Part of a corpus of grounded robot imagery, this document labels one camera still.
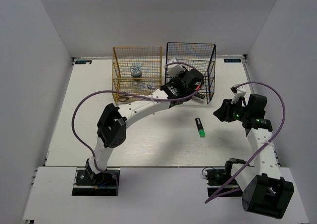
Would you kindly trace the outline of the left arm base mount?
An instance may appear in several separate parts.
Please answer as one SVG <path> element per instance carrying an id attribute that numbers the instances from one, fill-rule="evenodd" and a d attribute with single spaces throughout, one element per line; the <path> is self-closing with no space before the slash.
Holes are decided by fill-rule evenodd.
<path id="1" fill-rule="evenodd" d="M 111 174 L 100 173 L 100 176 L 92 181 L 85 169 L 78 168 L 75 173 L 71 195 L 115 197 L 118 195 L 115 177 Z"/>

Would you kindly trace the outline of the round blue white tape tin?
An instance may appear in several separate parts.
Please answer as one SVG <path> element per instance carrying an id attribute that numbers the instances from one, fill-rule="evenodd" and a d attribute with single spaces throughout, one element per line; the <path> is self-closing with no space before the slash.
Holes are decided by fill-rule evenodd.
<path id="1" fill-rule="evenodd" d="M 130 69 L 130 74 L 134 79 L 142 78 L 142 68 L 139 65 L 134 65 Z"/>

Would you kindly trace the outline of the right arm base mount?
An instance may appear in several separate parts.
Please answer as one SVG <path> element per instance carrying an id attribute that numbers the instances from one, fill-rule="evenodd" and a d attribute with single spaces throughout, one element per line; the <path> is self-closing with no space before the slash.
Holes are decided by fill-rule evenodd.
<path id="1" fill-rule="evenodd" d="M 202 176 L 207 180 L 208 197 L 212 196 L 218 188 L 220 188 L 231 177 L 225 174 L 224 168 L 206 167 L 202 170 Z M 219 194 L 239 189 L 236 180 L 231 181 Z"/>

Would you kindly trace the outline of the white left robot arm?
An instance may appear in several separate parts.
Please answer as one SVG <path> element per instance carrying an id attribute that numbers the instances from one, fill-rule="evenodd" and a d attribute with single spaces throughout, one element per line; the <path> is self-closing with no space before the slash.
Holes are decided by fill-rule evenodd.
<path id="1" fill-rule="evenodd" d="M 192 98 L 204 83 L 204 76 L 197 70 L 185 70 L 162 85 L 147 100 L 115 106 L 108 104 L 97 123 L 95 156 L 86 161 L 88 179 L 93 184 L 104 182 L 107 163 L 114 148 L 126 139 L 126 130 L 135 122 L 159 111 L 180 105 Z"/>

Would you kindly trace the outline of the green black highlighter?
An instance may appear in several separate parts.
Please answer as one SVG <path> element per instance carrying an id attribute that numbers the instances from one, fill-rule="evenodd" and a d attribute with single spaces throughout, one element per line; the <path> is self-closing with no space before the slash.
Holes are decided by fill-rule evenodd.
<path id="1" fill-rule="evenodd" d="M 199 133 L 199 136 L 201 138 L 204 138 L 206 136 L 205 134 L 205 131 L 204 131 L 204 128 L 203 128 L 203 125 L 202 125 L 202 122 L 200 120 L 200 118 L 195 118 L 195 122 L 196 122 L 196 126 L 197 126 L 197 129 L 198 129 L 198 133 Z"/>

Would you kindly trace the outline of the pink black highlighter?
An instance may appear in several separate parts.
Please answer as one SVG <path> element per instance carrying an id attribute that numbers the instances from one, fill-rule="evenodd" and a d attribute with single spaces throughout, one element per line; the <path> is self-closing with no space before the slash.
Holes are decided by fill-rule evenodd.
<path id="1" fill-rule="evenodd" d="M 205 95 L 200 94 L 200 93 L 196 93 L 196 94 L 195 94 L 195 97 L 200 98 L 200 99 L 204 99 L 204 98 L 205 98 Z"/>

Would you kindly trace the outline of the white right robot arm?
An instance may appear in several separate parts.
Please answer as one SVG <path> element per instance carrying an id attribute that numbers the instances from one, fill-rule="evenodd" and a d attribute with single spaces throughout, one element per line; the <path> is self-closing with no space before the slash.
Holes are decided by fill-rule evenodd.
<path id="1" fill-rule="evenodd" d="M 242 191 L 244 211 L 276 219 L 283 218 L 294 193 L 292 182 L 285 180 L 275 156 L 272 125 L 265 119 L 267 98 L 251 94 L 247 105 L 244 97 L 225 99 L 213 114 L 222 122 L 240 121 L 253 152 L 252 160 L 230 159 L 224 179 L 237 183 Z"/>

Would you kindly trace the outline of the black handled scissors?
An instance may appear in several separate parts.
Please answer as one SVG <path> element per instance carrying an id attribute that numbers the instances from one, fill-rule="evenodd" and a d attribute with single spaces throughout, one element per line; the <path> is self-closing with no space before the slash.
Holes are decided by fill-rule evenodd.
<path id="1" fill-rule="evenodd" d="M 119 95 L 119 96 L 118 96 L 118 101 L 119 101 L 119 102 L 126 102 L 126 101 L 128 101 L 129 99 L 130 99 L 130 97 L 127 96 L 127 95 Z"/>

